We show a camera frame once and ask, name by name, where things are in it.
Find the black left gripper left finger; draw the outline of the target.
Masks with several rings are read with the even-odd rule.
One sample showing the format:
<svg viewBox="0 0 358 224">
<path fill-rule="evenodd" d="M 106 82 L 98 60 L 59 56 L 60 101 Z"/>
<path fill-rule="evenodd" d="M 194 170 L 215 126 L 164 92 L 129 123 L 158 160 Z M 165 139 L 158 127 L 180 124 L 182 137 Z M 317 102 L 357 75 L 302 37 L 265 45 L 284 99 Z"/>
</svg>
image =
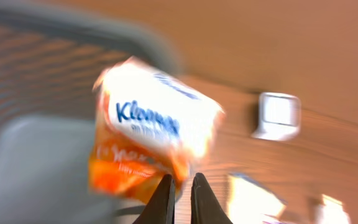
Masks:
<svg viewBox="0 0 358 224">
<path fill-rule="evenodd" d="M 174 222 L 175 181 L 170 174 L 167 174 L 133 224 L 174 224 Z"/>
</svg>

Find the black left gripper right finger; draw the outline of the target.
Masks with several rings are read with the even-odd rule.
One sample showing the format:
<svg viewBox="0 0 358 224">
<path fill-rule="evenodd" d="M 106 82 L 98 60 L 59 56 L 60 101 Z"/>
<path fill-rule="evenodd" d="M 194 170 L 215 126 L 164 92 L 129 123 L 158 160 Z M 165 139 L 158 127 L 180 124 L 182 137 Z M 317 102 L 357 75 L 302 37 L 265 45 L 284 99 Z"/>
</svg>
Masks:
<svg viewBox="0 0 358 224">
<path fill-rule="evenodd" d="M 195 174 L 191 188 L 191 224 L 232 224 L 200 172 Z"/>
</svg>

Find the yellow snack bag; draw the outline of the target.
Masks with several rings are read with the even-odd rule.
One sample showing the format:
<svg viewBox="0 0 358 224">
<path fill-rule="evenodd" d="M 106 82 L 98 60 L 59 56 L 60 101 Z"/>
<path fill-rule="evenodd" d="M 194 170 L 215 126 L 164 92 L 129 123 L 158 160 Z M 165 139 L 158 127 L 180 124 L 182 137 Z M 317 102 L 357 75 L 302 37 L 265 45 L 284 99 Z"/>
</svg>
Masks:
<svg viewBox="0 0 358 224">
<path fill-rule="evenodd" d="M 233 224 L 278 223 L 286 201 L 245 174 L 227 177 L 226 211 Z"/>
</svg>

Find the orange white tissue pack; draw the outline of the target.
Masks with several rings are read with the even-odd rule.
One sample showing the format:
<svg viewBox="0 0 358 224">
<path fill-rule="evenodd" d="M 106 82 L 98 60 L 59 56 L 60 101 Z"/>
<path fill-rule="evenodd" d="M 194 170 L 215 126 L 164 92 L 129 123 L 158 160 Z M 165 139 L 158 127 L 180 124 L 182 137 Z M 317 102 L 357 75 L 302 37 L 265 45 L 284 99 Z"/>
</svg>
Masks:
<svg viewBox="0 0 358 224">
<path fill-rule="evenodd" d="M 89 189 L 147 203 L 169 174 L 180 198 L 214 144 L 222 106 L 136 57 L 103 70 L 93 91 Z"/>
</svg>

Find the red purple pad package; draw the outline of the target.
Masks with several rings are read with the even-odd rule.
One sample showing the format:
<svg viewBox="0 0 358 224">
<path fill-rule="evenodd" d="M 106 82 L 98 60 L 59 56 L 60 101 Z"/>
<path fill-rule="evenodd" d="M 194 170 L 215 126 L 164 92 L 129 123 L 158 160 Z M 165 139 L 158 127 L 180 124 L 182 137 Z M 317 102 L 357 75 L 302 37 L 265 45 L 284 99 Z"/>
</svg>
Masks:
<svg viewBox="0 0 358 224">
<path fill-rule="evenodd" d="M 351 224 L 348 213 L 343 209 L 343 203 L 333 197 L 322 194 L 320 203 L 316 206 L 315 224 Z"/>
</svg>

